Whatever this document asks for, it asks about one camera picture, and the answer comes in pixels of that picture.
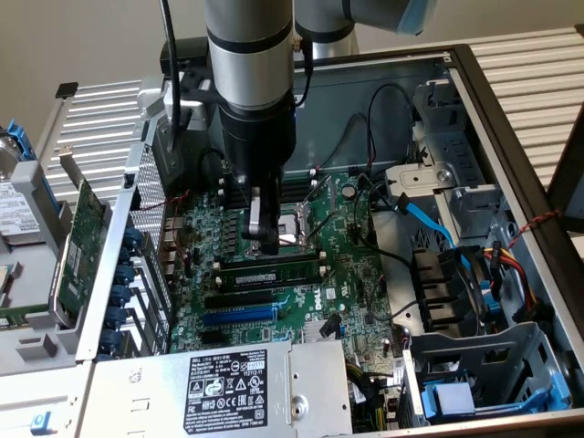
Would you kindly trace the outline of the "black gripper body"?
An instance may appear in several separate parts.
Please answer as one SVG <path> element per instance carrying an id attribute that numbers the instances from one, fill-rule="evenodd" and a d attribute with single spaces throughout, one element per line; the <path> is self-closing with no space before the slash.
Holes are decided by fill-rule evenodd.
<path id="1" fill-rule="evenodd" d="M 294 96 L 287 93 L 261 110 L 219 106 L 224 146 L 232 164 L 249 178 L 282 173 L 296 147 Z"/>

